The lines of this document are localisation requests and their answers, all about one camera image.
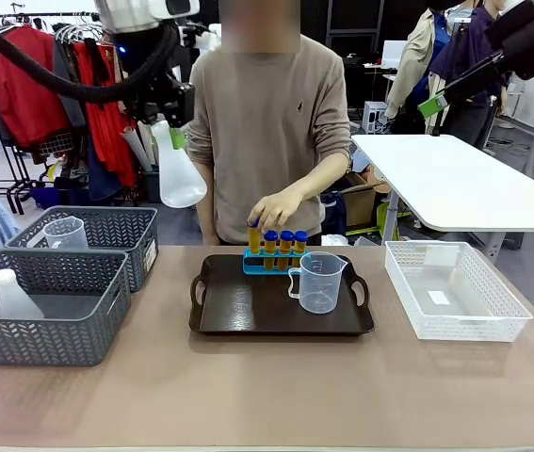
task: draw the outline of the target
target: navy shirt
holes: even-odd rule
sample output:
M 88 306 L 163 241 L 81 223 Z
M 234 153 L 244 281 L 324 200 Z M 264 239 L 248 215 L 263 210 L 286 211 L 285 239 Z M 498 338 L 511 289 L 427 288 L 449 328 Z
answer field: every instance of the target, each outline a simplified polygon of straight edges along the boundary
M 472 23 L 467 26 L 467 32 L 455 35 L 449 45 L 438 55 L 430 65 L 430 70 L 440 75 L 449 84 L 459 78 L 466 71 L 475 67 L 482 60 L 490 57 L 493 47 L 486 37 L 485 31 L 494 23 L 494 18 L 485 7 L 474 9 Z M 501 87 L 507 85 L 507 78 L 503 83 L 496 82 L 473 98 L 473 106 L 487 106 L 491 96 L 500 98 Z
M 445 49 L 446 45 L 451 40 L 450 35 L 448 34 L 448 29 L 446 28 L 446 17 L 444 14 L 441 14 L 440 12 L 432 11 L 434 13 L 434 30 L 436 32 L 436 37 L 434 39 L 434 52 L 432 54 L 432 60 L 430 61 L 430 65 L 433 61 L 436 60 L 438 55 Z M 409 95 L 409 98 L 407 99 L 408 103 L 414 104 L 414 105 L 421 105 L 425 101 L 429 99 L 429 68 L 426 69 L 426 73 L 424 73 L 424 76 L 419 81 L 417 85 L 415 85 L 415 88 L 413 88 L 412 93 Z

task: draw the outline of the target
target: white tabletop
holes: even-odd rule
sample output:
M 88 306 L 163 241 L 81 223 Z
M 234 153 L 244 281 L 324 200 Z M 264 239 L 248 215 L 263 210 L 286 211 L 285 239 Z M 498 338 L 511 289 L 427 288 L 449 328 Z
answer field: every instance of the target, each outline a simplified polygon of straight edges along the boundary
M 534 232 L 534 181 L 455 137 L 353 137 L 421 221 L 442 232 Z

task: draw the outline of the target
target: gray basket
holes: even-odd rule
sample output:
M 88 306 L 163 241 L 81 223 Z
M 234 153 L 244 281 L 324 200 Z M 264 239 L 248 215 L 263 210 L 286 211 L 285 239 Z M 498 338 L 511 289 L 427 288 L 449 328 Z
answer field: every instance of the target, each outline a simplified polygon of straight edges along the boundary
M 48 248 L 42 229 L 66 217 L 85 221 L 89 247 L 121 250 L 129 254 L 127 264 L 131 292 L 137 292 L 152 269 L 157 246 L 157 210 L 127 207 L 52 207 L 42 217 L 6 244 L 8 248 Z
M 127 261 L 117 251 L 0 250 L 0 269 L 15 271 L 45 315 L 0 318 L 0 364 L 99 364 L 130 308 Z

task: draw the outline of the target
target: test tube rack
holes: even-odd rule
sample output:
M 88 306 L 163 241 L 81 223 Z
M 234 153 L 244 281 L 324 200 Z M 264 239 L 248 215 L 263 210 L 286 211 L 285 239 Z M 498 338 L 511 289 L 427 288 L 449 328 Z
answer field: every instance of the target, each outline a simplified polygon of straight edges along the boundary
M 299 259 L 305 252 L 294 252 L 292 251 L 289 254 L 282 254 L 279 249 L 275 251 L 274 254 L 269 254 L 264 250 L 260 250 L 257 254 L 251 252 L 251 250 L 246 250 L 244 252 L 244 273 L 250 276 L 287 276 L 288 270 L 292 267 L 292 259 Z M 278 258 L 289 259 L 289 265 L 285 271 L 281 271 L 277 268 L 277 259 Z M 275 259 L 275 267 L 272 270 L 265 270 L 265 259 Z

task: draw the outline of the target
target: measuring cup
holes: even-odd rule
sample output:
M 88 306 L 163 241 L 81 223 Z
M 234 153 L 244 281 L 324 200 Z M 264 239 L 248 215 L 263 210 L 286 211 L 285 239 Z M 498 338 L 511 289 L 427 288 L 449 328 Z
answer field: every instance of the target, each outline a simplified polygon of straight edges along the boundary
M 342 272 L 348 262 L 328 252 L 309 252 L 300 259 L 300 268 L 290 268 L 289 296 L 299 299 L 300 306 L 309 313 L 327 314 L 338 304 Z M 300 290 L 294 294 L 293 275 L 300 275 Z
M 89 247 L 85 222 L 76 217 L 58 219 L 47 224 L 43 229 L 49 248 L 64 250 L 81 250 Z

